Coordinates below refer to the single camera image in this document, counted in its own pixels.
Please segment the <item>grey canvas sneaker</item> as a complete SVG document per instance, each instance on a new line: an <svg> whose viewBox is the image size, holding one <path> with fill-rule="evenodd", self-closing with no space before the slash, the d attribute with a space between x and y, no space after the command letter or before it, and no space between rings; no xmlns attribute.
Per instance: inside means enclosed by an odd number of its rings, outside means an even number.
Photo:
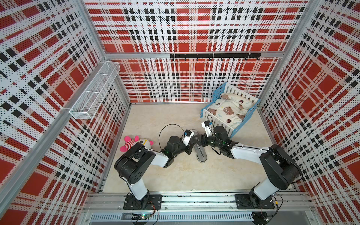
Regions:
<svg viewBox="0 0 360 225"><path fill-rule="evenodd" d="M198 144L196 144L194 146L194 148L195 148L197 160L200 163L205 163L207 161L207 154L206 154L205 148L203 146L198 145Z"/></svg>

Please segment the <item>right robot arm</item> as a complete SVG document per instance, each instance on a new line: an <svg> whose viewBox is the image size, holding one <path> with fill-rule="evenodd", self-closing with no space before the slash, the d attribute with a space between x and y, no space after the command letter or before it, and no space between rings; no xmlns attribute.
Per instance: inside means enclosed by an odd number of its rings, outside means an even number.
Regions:
<svg viewBox="0 0 360 225"><path fill-rule="evenodd" d="M218 148L220 154L231 159L242 159L262 165L267 178L250 190L249 205L260 208L279 190L286 190L295 180L302 176L300 167L277 144L271 147L258 148L245 146L229 139L224 127L216 126L213 131L208 128L198 138L199 145Z"/></svg>

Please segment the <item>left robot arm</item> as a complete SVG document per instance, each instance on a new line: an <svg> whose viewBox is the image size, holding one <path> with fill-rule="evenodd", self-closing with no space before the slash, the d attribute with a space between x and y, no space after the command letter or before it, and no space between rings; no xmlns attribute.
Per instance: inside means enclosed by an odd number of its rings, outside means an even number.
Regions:
<svg viewBox="0 0 360 225"><path fill-rule="evenodd" d="M160 152L136 143L117 159L114 169L126 182L130 190L130 200L144 209L149 203L150 192L144 184L143 176L149 166L169 167L178 155L184 152L190 155L195 147L200 147L199 140L192 134L184 134L182 139L177 136L170 137L166 147Z"/></svg>

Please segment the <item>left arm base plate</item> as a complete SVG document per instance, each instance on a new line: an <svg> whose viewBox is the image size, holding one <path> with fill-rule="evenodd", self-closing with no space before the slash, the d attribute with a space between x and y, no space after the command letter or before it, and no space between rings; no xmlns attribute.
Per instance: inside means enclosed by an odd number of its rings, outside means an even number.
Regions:
<svg viewBox="0 0 360 225"><path fill-rule="evenodd" d="M147 194L142 200L137 200L132 194L125 198L123 210L156 210L161 209L162 195Z"/></svg>

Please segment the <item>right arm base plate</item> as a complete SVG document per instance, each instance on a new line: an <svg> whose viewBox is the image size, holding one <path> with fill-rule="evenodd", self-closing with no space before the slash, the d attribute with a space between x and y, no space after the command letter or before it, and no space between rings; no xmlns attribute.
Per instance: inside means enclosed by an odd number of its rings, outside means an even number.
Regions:
<svg viewBox="0 0 360 225"><path fill-rule="evenodd" d="M237 209L275 209L276 206L271 196L265 200L259 199L256 195L236 194L235 203Z"/></svg>

